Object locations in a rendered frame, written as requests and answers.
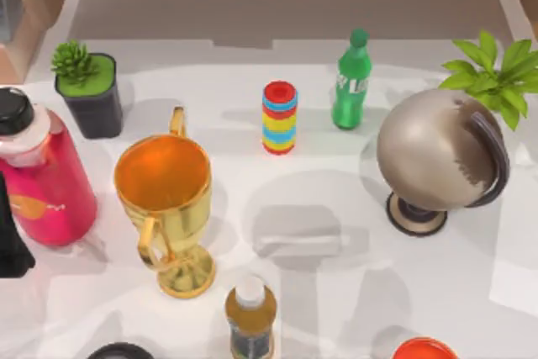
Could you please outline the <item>stack of coloured rings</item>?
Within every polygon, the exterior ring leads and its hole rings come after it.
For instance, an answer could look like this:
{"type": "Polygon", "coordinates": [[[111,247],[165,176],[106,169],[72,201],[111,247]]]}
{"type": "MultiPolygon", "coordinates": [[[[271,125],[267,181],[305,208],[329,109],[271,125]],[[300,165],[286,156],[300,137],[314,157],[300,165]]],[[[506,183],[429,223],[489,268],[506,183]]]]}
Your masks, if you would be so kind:
{"type": "Polygon", "coordinates": [[[262,94],[262,144],[274,155],[287,154],[296,141],[298,92],[289,82],[269,82],[262,94]]]}

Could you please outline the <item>green bottle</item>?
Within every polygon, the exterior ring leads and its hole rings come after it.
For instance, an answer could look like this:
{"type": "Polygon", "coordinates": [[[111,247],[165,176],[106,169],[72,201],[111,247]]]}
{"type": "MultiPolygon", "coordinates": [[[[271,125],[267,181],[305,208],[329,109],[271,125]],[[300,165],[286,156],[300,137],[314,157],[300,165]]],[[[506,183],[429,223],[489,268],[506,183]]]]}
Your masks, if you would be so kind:
{"type": "Polygon", "coordinates": [[[372,62],[367,50],[369,34],[364,29],[351,32],[350,44],[338,60],[335,100],[331,117],[340,129],[354,129],[362,121],[372,62]]]}

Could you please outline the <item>gold trophy cup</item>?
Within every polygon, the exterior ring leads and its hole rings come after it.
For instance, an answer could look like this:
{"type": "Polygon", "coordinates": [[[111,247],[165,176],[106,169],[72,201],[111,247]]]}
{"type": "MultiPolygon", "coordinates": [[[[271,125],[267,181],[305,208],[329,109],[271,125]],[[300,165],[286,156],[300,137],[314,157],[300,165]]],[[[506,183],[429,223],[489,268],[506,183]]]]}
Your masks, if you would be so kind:
{"type": "Polygon", "coordinates": [[[215,261],[199,241],[211,208],[212,173],[205,150],[186,134],[184,109],[169,131],[130,146],[114,169],[114,186],[139,231],[138,253],[175,298],[195,298],[213,283],[215,261]]]}

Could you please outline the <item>grey globe on stand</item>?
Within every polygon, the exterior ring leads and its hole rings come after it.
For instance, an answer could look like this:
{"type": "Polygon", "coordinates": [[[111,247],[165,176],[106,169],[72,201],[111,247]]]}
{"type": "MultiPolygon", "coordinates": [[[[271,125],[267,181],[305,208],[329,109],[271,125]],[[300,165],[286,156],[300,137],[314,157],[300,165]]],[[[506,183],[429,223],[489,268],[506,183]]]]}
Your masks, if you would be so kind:
{"type": "Polygon", "coordinates": [[[418,237],[438,232],[451,210],[493,202],[510,174],[498,121],[462,90],[424,90],[396,105],[378,133],[377,164],[392,190],[389,220],[418,237]]]}

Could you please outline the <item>amber bottle with white cap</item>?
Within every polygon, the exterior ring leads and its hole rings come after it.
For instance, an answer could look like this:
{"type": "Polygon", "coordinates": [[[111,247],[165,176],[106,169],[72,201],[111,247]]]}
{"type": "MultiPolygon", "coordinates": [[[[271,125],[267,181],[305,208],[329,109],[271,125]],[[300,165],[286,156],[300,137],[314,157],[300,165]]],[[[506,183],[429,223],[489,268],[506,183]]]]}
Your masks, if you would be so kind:
{"type": "Polygon", "coordinates": [[[264,281],[255,275],[242,278],[229,292],[224,308],[233,358],[272,359],[277,301],[264,281]]]}

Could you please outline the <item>black pot with green plant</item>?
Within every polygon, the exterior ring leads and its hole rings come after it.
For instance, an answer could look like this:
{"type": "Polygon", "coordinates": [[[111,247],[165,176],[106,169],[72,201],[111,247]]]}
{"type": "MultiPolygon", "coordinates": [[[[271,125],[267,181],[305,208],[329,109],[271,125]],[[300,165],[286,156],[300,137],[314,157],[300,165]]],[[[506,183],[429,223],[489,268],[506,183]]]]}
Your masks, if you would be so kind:
{"type": "Polygon", "coordinates": [[[56,46],[51,58],[55,91],[62,96],[82,135],[89,140],[121,134],[123,109],[116,60],[91,52],[76,40],[56,46]]]}

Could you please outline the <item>pink bottle with black cap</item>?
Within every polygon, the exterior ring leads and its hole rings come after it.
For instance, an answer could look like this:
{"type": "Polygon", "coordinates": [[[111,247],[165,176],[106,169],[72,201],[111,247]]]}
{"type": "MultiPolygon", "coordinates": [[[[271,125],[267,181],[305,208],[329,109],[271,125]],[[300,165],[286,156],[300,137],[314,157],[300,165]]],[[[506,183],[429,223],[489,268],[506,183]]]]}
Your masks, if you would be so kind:
{"type": "Polygon", "coordinates": [[[16,87],[0,87],[0,172],[21,227],[42,245],[81,239],[97,200],[68,128],[16,87]]]}

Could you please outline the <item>leafy green plant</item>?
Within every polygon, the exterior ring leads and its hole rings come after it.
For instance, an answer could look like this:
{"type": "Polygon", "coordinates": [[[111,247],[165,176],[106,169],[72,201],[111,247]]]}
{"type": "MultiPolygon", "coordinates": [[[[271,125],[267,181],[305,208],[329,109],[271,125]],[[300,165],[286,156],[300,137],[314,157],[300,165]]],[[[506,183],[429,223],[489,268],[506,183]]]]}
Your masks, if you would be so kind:
{"type": "Polygon", "coordinates": [[[531,49],[530,39],[516,40],[498,55],[496,40],[486,30],[479,33],[477,43],[454,40],[453,44],[467,58],[443,64],[450,75],[439,87],[462,90],[515,130],[520,119],[528,117],[525,96],[538,95],[538,49],[531,49]]]}

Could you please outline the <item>black round lid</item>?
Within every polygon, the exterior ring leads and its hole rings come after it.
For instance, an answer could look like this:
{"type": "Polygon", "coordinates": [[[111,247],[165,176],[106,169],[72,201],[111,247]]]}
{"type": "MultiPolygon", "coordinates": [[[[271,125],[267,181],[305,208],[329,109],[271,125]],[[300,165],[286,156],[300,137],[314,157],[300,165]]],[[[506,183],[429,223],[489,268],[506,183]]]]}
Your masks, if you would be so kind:
{"type": "Polygon", "coordinates": [[[87,359],[155,359],[146,349],[127,342],[114,342],[95,350],[87,359]]]}

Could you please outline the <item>orange red round object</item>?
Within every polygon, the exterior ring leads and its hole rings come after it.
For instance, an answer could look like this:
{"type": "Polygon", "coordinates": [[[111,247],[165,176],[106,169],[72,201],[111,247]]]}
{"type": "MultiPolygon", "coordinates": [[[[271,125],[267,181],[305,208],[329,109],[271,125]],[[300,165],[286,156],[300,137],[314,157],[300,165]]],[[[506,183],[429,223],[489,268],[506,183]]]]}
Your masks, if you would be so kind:
{"type": "Polygon", "coordinates": [[[403,342],[392,359],[459,359],[446,344],[429,337],[415,337],[403,342]]]}

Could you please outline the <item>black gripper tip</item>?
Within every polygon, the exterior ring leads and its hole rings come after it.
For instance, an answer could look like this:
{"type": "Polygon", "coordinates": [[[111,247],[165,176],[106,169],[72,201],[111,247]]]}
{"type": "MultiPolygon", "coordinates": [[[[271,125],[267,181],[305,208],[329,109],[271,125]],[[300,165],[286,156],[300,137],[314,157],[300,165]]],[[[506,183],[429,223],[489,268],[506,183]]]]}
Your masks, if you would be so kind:
{"type": "Polygon", "coordinates": [[[35,259],[18,233],[5,178],[0,172],[0,278],[21,278],[35,259]]]}

